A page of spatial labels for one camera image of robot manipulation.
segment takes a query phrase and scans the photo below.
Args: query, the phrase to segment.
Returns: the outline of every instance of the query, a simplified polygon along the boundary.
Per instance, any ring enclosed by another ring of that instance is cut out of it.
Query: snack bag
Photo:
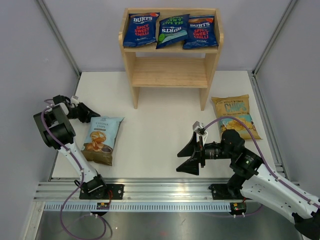
[[[123,117],[92,117],[81,152],[88,161],[112,166],[112,153]]]
[[[156,49],[186,40],[188,38],[188,19],[189,14],[185,14],[161,20]]]
[[[139,47],[145,44],[155,43],[156,21],[160,12],[131,13],[129,14],[129,26],[126,31],[123,46]]]
[[[211,100],[214,103],[216,116],[232,116],[243,122],[253,134],[255,139],[261,139],[258,135],[254,121],[250,116],[249,108],[249,95],[234,96],[234,97],[212,97]],[[218,127],[220,132],[220,137],[222,133],[227,129],[234,129],[243,139],[251,139],[250,134],[247,132],[244,126],[233,119],[222,119],[218,121]]]
[[[218,46],[214,32],[214,15],[190,16],[189,38],[184,41],[183,49]]]

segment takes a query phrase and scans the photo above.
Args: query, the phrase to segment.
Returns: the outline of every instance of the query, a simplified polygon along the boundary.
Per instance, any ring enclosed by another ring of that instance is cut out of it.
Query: gray wall
[[[301,0],[258,73],[292,180],[320,196],[320,1]]]
[[[118,33],[125,8],[219,8],[220,70],[251,70],[290,0],[45,0],[82,71],[123,70]]]
[[[17,240],[55,156],[33,114],[44,99],[70,95],[77,79],[33,0],[2,1],[0,32],[0,233]]]

